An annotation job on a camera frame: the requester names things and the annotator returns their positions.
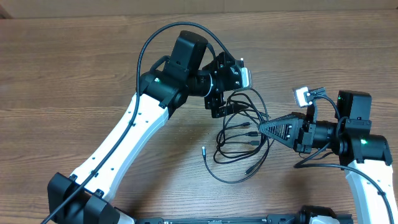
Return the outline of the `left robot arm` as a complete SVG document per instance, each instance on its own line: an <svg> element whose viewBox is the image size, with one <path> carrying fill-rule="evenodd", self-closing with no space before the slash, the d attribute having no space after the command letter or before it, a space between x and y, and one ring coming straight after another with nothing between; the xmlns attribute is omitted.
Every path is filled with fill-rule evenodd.
<svg viewBox="0 0 398 224"><path fill-rule="evenodd" d="M148 140L189 96L204 98L214 118L226 110L225 91L251 87L250 71L226 50L202 65L211 49L202 36L183 30L173 51L140 73L136 93L99 148L69 176L55 174L47 186L49 220L55 223L134 223L112 205L127 170Z"/></svg>

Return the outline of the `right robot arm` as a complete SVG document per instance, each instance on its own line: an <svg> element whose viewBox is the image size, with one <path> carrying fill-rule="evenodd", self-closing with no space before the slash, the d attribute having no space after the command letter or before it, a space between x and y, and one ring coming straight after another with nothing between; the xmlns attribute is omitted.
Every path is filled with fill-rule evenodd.
<svg viewBox="0 0 398 224"><path fill-rule="evenodd" d="M313 160L327 149L339 157L333 164L345 172L359 223L397 223L392 154L384 136L371 134L372 97L361 91L341 90L331 105L336 122L319 121L318 100L329 100L324 88L294 90L295 101L307 112L291 113L262 122L260 133L307 157L296 169L321 167Z"/></svg>

